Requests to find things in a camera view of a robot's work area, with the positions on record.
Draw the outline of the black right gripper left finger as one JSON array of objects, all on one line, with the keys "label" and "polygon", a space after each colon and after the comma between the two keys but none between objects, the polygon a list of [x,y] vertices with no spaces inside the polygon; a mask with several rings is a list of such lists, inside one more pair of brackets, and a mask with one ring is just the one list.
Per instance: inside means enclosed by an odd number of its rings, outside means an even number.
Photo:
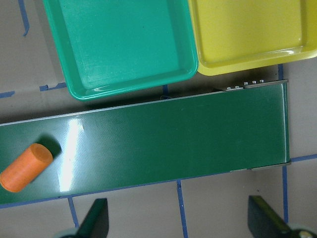
[{"label": "black right gripper left finger", "polygon": [[108,203],[98,198],[76,232],[77,238],[106,238],[109,232]]}]

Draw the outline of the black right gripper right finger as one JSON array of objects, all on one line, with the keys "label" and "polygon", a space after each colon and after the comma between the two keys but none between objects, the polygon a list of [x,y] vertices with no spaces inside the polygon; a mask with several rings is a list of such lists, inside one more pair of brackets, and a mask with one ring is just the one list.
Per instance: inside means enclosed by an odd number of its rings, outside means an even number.
[{"label": "black right gripper right finger", "polygon": [[291,228],[258,195],[248,198],[248,228],[254,238],[290,238]]}]

